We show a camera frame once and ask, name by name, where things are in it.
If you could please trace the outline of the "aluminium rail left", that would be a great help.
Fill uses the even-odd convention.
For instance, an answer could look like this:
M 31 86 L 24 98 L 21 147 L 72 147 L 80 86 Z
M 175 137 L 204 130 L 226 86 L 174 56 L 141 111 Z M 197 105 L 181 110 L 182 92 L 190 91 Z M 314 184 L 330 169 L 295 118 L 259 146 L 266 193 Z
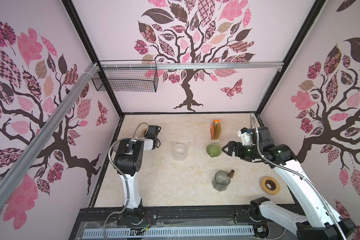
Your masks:
M 20 159 L 9 169 L 8 173 L 0 181 L 0 210 L 14 192 L 20 181 L 23 179 L 32 163 L 37 159 L 49 139 L 52 137 L 59 123 L 67 115 L 70 107 L 81 94 L 85 86 L 92 80 L 98 72 L 100 64 L 91 63 L 81 74 L 77 83 L 71 88 L 57 109 L 47 120 L 40 132 L 35 136 L 31 143 L 24 149 Z

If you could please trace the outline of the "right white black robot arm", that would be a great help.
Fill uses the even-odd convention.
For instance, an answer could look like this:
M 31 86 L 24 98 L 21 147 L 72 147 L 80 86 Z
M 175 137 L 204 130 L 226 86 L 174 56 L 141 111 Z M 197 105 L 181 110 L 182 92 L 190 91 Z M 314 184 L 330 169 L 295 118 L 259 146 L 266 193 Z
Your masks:
M 355 232 L 355 223 L 330 206 L 303 171 L 297 156 L 287 145 L 276 146 L 268 128 L 243 128 L 238 136 L 240 143 L 230 141 L 222 151 L 250 163 L 269 165 L 287 184 L 304 211 L 304 215 L 298 215 L 261 197 L 251 201 L 253 220 L 272 220 L 299 240 L 345 240 Z

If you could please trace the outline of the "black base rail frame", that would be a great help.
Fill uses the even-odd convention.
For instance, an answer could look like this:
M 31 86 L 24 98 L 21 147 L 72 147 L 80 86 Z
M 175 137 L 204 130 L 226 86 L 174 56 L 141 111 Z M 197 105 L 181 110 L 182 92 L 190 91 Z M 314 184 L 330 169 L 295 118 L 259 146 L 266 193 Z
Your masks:
M 260 205 L 268 198 L 261 197 L 251 201 L 249 205 L 232 206 L 182 206 L 182 207 L 143 207 L 136 210 L 125 210 L 121 214 L 114 214 L 107 222 L 113 225 L 131 227 L 133 223 L 142 220 L 140 225 L 150 224 L 179 224 L 187 221 L 229 220 L 234 224 L 254 224 L 256 226 L 270 223 L 269 217 L 262 217 Z M 69 239 L 79 236 L 79 231 L 85 223 L 98 223 L 104 226 L 106 217 L 121 208 L 85 208 L 80 209 Z

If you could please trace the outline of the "aluminium rail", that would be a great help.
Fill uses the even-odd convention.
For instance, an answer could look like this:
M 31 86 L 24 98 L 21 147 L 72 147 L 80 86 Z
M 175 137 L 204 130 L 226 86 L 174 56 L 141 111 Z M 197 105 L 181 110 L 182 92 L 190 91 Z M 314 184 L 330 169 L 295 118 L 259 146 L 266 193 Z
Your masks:
M 101 62 L 103 69 L 149 69 L 149 70 L 216 70 L 216 69 L 278 69 L 284 66 L 283 62 L 246 62 L 246 63 L 165 63 L 165 64 L 132 64 L 132 63 L 106 63 Z
M 23 179 L 32 163 L 37 159 L 49 139 L 52 137 L 59 123 L 67 115 L 70 107 L 81 94 L 85 86 L 92 80 L 98 72 L 100 64 L 91 63 L 81 74 L 77 83 L 71 88 L 57 109 L 47 120 L 40 132 L 35 136 L 31 143 L 24 149 L 20 159 L 9 169 L 8 173 L 0 181 L 0 210 L 14 192 L 20 181 Z

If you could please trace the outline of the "aluminium rail back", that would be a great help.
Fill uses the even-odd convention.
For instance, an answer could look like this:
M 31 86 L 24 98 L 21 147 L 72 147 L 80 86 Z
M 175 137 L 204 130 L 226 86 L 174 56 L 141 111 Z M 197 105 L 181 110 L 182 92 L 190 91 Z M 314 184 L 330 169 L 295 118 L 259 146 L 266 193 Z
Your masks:
M 132 63 L 106 63 L 101 62 L 103 69 L 149 69 L 149 70 L 216 70 L 216 69 L 278 69 L 284 66 L 283 62 L 246 62 L 246 63 L 165 63 L 165 64 L 132 64 Z

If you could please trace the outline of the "grey glass server with knob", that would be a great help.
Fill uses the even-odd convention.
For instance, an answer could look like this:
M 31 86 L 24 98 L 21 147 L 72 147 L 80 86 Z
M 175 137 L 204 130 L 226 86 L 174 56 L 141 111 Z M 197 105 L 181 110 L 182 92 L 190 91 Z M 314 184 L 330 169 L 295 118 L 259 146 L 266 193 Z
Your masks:
M 234 170 L 231 170 L 229 173 L 226 171 L 218 171 L 212 180 L 213 188 L 219 192 L 225 191 L 231 183 L 234 174 Z

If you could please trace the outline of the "brown paper filter stack holder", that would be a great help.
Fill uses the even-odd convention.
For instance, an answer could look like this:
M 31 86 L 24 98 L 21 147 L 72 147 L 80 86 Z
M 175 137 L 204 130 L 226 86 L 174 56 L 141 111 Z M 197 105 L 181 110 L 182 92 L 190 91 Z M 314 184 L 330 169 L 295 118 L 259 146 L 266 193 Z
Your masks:
M 221 132 L 222 132 L 221 120 L 213 120 L 210 128 L 211 141 L 218 142 L 221 138 Z

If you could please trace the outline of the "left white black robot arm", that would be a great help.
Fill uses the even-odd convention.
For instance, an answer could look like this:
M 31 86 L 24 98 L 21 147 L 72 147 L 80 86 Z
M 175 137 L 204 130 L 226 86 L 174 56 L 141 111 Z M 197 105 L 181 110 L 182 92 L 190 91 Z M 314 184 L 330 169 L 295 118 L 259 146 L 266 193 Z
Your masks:
M 143 154 L 160 146 L 160 126 L 148 125 L 141 136 L 116 140 L 108 150 L 108 158 L 118 172 L 124 191 L 124 204 L 120 214 L 143 219 L 143 201 L 139 193 L 138 172 L 143 165 Z

